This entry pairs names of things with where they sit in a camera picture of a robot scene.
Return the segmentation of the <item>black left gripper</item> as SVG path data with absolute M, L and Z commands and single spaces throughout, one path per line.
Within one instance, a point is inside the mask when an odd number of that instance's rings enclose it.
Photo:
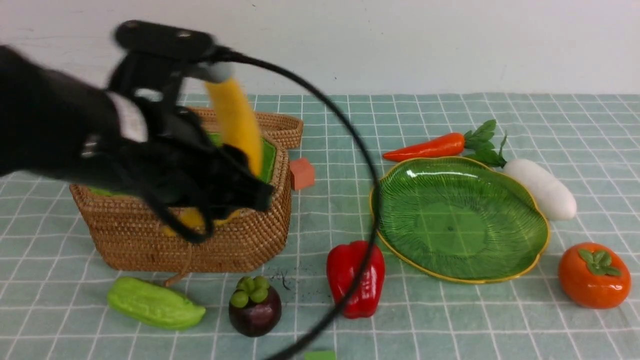
M 190 110 L 95 91 L 80 98 L 80 119 L 80 184 L 144 200 L 162 240 L 203 244 L 214 235 L 211 219 L 270 208 L 274 187 L 252 173 L 245 152 L 215 145 Z M 195 240 L 170 227 L 159 208 Z

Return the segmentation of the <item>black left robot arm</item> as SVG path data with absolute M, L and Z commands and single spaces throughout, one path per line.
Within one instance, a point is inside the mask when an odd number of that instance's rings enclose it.
M 231 116 L 216 146 L 194 111 L 96 88 L 1 47 L 1 175 L 33 173 L 141 199 L 198 244 L 214 221 L 269 210 L 253 111 Z

